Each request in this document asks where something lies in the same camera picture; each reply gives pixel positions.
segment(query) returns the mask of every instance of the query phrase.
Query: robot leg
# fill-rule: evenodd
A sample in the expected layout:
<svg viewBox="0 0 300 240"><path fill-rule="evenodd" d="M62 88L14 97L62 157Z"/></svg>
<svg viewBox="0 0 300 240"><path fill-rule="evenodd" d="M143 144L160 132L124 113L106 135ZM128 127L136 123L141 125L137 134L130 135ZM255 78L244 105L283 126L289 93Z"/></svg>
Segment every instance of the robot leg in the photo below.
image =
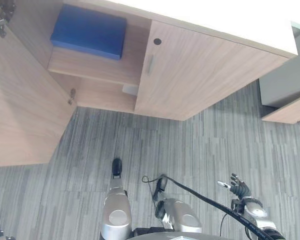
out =
<svg viewBox="0 0 300 240"><path fill-rule="evenodd" d="M192 208L165 193L167 178L160 178L156 184L153 199L156 201L155 216L176 232L202 233L202 224Z"/></svg>
<svg viewBox="0 0 300 240"><path fill-rule="evenodd" d="M132 228L132 217L127 192L121 179L122 162L116 158L112 163L110 191L104 200L101 239L126 240Z"/></svg>

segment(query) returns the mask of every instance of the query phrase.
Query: wood panel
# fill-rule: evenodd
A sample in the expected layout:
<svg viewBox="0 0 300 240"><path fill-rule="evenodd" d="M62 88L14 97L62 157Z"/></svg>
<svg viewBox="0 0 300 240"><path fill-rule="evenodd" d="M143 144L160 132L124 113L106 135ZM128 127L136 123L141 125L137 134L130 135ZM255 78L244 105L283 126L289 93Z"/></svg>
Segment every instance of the wood panel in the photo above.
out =
<svg viewBox="0 0 300 240"><path fill-rule="evenodd" d="M33 56L47 68L53 45L50 36L62 0L16 0L16 10L8 26Z"/></svg>
<svg viewBox="0 0 300 240"><path fill-rule="evenodd" d="M128 25L120 60L55 47L48 70L82 78L138 86L148 36L149 29Z"/></svg>
<svg viewBox="0 0 300 240"><path fill-rule="evenodd" d="M264 116L263 121L295 124L300 121L300 98Z"/></svg>
<svg viewBox="0 0 300 240"><path fill-rule="evenodd" d="M133 113L137 97L122 92L123 86L123 84L83 78L75 99L81 107Z"/></svg>
<svg viewBox="0 0 300 240"><path fill-rule="evenodd" d="M186 120L288 60L157 21L148 41L135 113L159 118Z"/></svg>
<svg viewBox="0 0 300 240"><path fill-rule="evenodd" d="M68 94L12 31L0 37L0 166L47 163L73 114Z"/></svg>

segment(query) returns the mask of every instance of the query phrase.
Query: white countertop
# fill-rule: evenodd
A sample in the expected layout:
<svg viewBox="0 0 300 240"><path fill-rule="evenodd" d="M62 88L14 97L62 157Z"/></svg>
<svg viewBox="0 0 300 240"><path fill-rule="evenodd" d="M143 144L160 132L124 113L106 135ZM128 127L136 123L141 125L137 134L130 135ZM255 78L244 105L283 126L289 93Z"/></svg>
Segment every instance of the white countertop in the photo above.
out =
<svg viewBox="0 0 300 240"><path fill-rule="evenodd" d="M288 58L298 54L291 20L276 1L80 0L221 37Z"/></svg>

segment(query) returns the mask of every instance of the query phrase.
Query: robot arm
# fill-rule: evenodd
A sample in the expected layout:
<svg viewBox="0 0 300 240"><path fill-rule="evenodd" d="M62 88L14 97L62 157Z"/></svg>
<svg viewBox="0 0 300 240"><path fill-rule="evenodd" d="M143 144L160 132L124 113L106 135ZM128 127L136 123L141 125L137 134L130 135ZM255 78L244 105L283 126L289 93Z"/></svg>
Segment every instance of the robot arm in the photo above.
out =
<svg viewBox="0 0 300 240"><path fill-rule="evenodd" d="M192 208L165 193L168 179L162 175L156 183L152 199L156 202L155 217L176 232L202 233L202 224Z"/></svg>
<svg viewBox="0 0 300 240"><path fill-rule="evenodd" d="M258 228L267 233L274 240L284 240L285 238L277 230L275 223L270 219L269 214L263 209L263 204L255 198L252 198L249 187L239 176L232 174L231 185L218 181L218 184L225 187L235 194L238 199L233 199L231 208L240 215L255 224ZM251 239L258 240L257 236L251 234Z"/></svg>

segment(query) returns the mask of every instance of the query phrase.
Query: black cable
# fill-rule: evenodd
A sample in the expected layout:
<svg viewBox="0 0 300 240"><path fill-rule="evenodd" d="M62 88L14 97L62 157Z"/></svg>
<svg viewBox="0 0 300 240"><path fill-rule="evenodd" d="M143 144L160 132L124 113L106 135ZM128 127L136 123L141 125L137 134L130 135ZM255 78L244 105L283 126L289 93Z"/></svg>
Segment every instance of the black cable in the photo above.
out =
<svg viewBox="0 0 300 240"><path fill-rule="evenodd" d="M252 240L251 237L250 237L248 228L245 227L244 230L245 230L245 235L246 235L246 237L247 237L249 240Z"/></svg>
<svg viewBox="0 0 300 240"><path fill-rule="evenodd" d="M228 215L228 213L226 213L224 216L223 216L223 218L222 218L222 220L221 220L221 224L220 224L220 237L221 237L221 233L222 233L222 224L224 223L224 220L225 220L225 217Z"/></svg>
<svg viewBox="0 0 300 240"><path fill-rule="evenodd" d="M142 182L143 182L143 183L148 183L149 191L150 191L150 194L151 194L152 203L153 203L153 206L154 206L154 210L156 210L157 207L156 207L156 202L155 202L155 200L154 200L154 198L153 198L153 194L152 194L152 190L151 190L150 183L152 183L152 182L154 182L154 181L156 181L156 180L158 180L158 179L149 181L149 177L148 177L148 176L143 176L143 177L142 177ZM163 229L165 229L164 223L163 223L162 221L160 221L160 223L162 224Z"/></svg>
<svg viewBox="0 0 300 240"><path fill-rule="evenodd" d="M213 201L210 198L207 198L201 194L199 194L198 192L192 190L191 188L182 185L181 183L177 182L176 180L174 180L171 177L168 177L166 175L161 175L160 177L158 177L157 179L154 179L151 182L154 182L160 178L167 178L169 179L171 182L173 182L175 185L177 185L178 187L186 190L187 192L191 193L192 195L196 196L197 198L199 198L200 200L220 209L221 211L225 212L226 214L228 214L229 216L233 217L235 220L237 220L239 223L241 223L242 225L244 225L245 227L247 227L251 232L253 232L257 237L259 237L261 240L274 240L272 237L270 237L267 233L265 233L264 231L262 231L260 228L258 228L256 225L254 225L252 222L250 222L249 220L247 220L246 218L244 218L243 216L241 216L239 213L237 213L235 210L231 210L230 208L216 202Z"/></svg>

